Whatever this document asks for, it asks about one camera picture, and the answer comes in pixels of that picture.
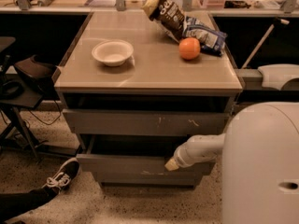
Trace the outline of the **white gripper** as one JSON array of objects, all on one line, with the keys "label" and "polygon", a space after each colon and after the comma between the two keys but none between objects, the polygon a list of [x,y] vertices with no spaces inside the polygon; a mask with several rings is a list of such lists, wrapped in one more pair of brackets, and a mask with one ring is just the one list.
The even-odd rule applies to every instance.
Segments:
[{"label": "white gripper", "polygon": [[175,150],[173,158],[164,165],[167,171],[187,168],[196,163],[212,161],[219,152],[217,135],[194,135]]}]

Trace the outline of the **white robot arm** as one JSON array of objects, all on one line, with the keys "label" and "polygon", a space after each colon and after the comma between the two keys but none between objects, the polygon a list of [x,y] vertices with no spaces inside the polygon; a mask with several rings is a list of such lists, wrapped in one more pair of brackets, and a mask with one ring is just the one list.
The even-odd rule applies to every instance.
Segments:
[{"label": "white robot arm", "polygon": [[237,113],[224,133],[194,135],[169,171],[221,154],[222,224],[299,224],[299,104],[269,102]]}]

